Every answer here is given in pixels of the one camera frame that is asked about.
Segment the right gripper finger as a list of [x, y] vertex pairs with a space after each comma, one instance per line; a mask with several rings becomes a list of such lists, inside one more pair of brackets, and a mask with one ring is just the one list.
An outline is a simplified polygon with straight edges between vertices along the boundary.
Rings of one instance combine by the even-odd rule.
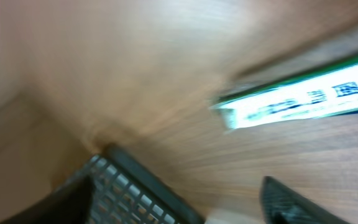
[[349, 224], [271, 176], [265, 176], [260, 204], [267, 224]]

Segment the green white candy bar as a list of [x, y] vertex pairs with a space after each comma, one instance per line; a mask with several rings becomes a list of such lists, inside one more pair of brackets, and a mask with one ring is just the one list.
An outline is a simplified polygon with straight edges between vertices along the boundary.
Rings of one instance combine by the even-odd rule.
[[219, 97], [228, 129], [358, 113], [358, 54], [273, 83]]

